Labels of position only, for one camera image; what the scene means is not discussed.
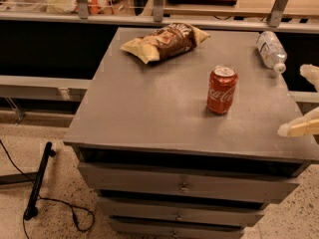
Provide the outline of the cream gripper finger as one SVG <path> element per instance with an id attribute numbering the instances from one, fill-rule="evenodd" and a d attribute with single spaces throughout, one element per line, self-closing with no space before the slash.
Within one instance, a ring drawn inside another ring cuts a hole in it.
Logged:
<path id="1" fill-rule="evenodd" d="M 282 124 L 277 133 L 285 137 L 319 134 L 319 108 L 308 112 L 303 117 Z"/>
<path id="2" fill-rule="evenodd" d="M 300 67 L 300 74 L 319 92 L 319 67 L 304 64 Z"/>

